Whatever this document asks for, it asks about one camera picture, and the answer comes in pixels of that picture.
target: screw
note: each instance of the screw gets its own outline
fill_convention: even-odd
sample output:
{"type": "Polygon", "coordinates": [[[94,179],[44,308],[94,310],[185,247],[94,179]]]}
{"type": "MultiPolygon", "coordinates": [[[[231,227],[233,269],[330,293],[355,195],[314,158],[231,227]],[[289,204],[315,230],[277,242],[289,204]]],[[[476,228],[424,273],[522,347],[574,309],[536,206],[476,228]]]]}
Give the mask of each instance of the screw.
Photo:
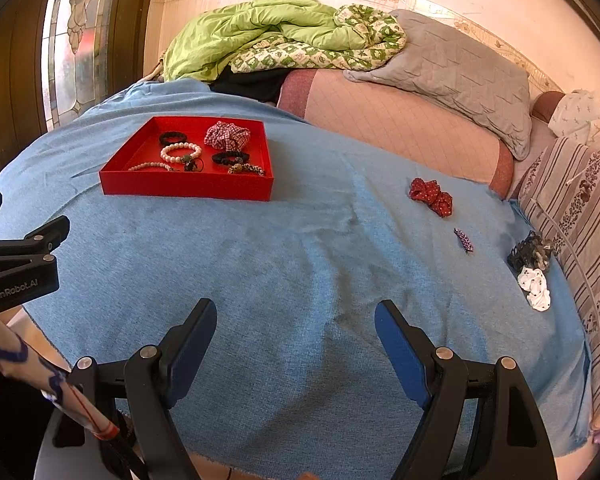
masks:
{"type": "Polygon", "coordinates": [[[516,367],[516,362],[511,357],[503,357],[500,360],[503,368],[507,370],[513,370],[516,367]]]}
{"type": "Polygon", "coordinates": [[[93,363],[93,361],[91,360],[90,357],[82,357],[81,359],[78,360],[78,368],[80,368],[80,370],[86,370],[87,368],[89,368],[91,366],[91,364],[93,363]]]}
{"type": "Polygon", "coordinates": [[[150,359],[158,353],[158,349],[155,346],[144,346],[140,349],[140,357],[142,359],[150,359]]]}
{"type": "Polygon", "coordinates": [[[444,359],[446,361],[448,359],[451,359],[454,356],[454,353],[446,346],[441,346],[440,348],[436,348],[436,355],[440,359],[444,359]]]}

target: white scrunchie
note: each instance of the white scrunchie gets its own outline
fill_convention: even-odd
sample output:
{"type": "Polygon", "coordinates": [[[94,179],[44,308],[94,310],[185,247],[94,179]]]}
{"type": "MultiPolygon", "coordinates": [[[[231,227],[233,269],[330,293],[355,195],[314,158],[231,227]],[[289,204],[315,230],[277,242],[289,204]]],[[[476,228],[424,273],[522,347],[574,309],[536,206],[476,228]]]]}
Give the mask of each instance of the white scrunchie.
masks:
{"type": "Polygon", "coordinates": [[[518,285],[529,293],[526,300],[533,309],[544,312],[551,306],[551,296],[546,288],[546,278],[542,270],[522,267],[518,275],[518,285]]]}

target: stained glass window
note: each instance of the stained glass window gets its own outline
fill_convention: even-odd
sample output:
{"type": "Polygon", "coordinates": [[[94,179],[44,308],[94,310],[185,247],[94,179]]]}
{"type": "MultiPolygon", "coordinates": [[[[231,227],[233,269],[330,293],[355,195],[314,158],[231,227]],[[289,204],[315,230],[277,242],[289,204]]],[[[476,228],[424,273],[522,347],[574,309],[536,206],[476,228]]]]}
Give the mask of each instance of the stained glass window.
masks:
{"type": "Polygon", "coordinates": [[[111,0],[49,0],[42,39],[47,131],[73,121],[107,94],[111,0]]]}

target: red checkered scrunchie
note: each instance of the red checkered scrunchie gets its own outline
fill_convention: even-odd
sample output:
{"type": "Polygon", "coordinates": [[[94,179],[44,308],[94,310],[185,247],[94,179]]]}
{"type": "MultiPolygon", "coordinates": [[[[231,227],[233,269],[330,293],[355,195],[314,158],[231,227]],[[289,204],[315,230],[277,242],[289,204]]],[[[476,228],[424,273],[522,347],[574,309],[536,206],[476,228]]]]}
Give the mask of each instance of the red checkered scrunchie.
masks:
{"type": "Polygon", "coordinates": [[[205,144],[216,150],[241,152],[250,138],[251,133],[247,128],[218,121],[206,131],[205,144]]]}

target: blue cloth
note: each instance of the blue cloth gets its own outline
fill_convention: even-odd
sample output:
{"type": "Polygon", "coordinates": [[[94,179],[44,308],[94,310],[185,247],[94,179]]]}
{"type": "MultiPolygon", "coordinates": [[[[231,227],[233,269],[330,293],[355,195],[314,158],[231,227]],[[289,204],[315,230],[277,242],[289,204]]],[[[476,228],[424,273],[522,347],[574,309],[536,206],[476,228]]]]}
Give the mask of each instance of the blue cloth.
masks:
{"type": "MultiPolygon", "coordinates": [[[[218,329],[173,409],[187,448],[213,460],[282,479],[390,478],[422,410],[374,331],[385,298],[465,359],[514,357],[554,454],[586,439],[589,361],[566,280],[552,261],[552,307],[529,307],[506,256],[530,227],[486,186],[187,79],[134,85],[44,135],[0,174],[0,191],[0,238],[71,220],[55,251],[60,289],[27,305],[69,362],[126,358],[214,300],[218,329]],[[263,120],[271,202],[104,196],[102,165],[170,114],[263,120]],[[408,198],[416,176],[451,193],[451,217],[408,198]]],[[[451,467],[471,433],[465,411],[451,467]]]]}

